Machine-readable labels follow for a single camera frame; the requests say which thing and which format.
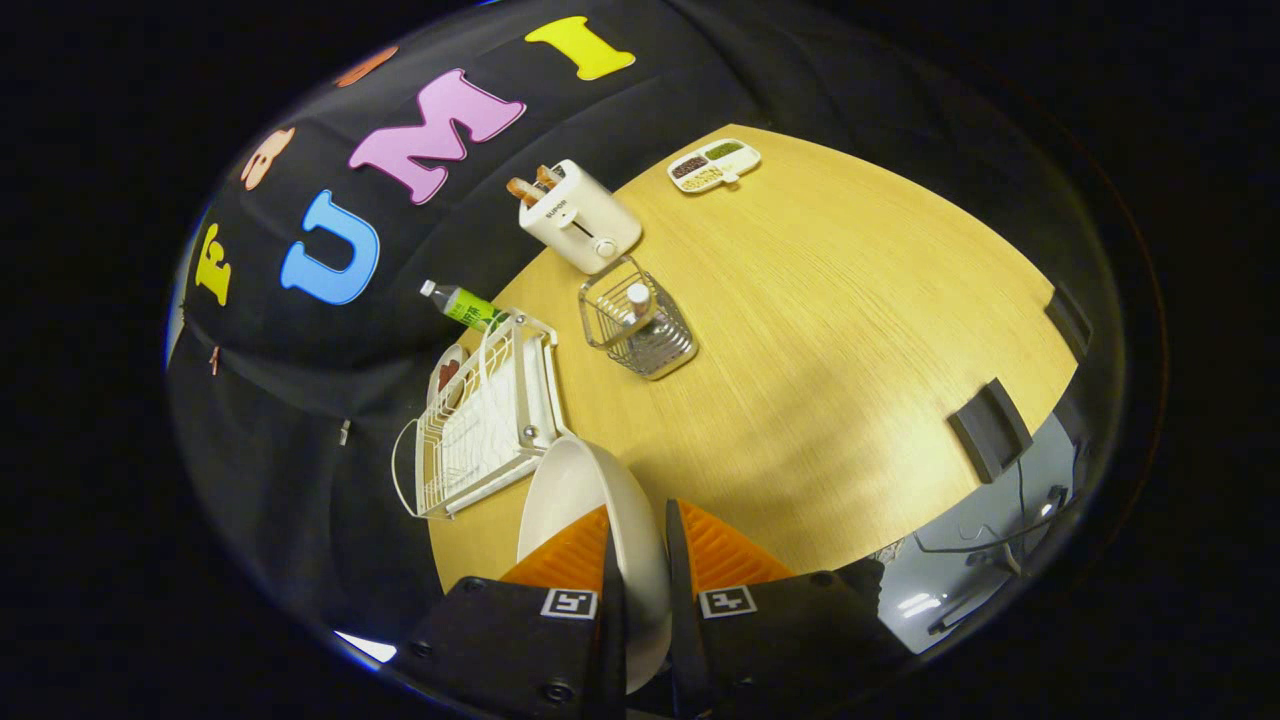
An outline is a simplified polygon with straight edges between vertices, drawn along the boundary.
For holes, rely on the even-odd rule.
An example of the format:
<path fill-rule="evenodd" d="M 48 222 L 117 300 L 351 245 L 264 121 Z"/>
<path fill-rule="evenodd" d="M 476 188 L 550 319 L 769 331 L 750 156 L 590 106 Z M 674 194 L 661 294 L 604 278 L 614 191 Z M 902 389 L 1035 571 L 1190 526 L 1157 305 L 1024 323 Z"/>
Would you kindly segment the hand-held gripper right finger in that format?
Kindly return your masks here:
<path fill-rule="evenodd" d="M 831 719 L 896 680 L 881 565 L 796 574 L 708 511 L 666 507 L 675 711 L 681 719 Z"/>

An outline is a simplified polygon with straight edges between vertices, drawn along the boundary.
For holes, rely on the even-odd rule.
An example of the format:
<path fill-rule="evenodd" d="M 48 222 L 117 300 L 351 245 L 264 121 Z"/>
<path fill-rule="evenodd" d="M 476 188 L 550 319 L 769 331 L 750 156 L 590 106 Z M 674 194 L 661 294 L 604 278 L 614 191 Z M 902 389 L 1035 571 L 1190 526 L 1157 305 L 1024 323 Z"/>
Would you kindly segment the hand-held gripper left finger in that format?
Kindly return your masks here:
<path fill-rule="evenodd" d="M 396 679 L 457 716 L 620 716 L 626 601 L 607 509 L 503 577 L 461 579 L 396 648 Z"/>

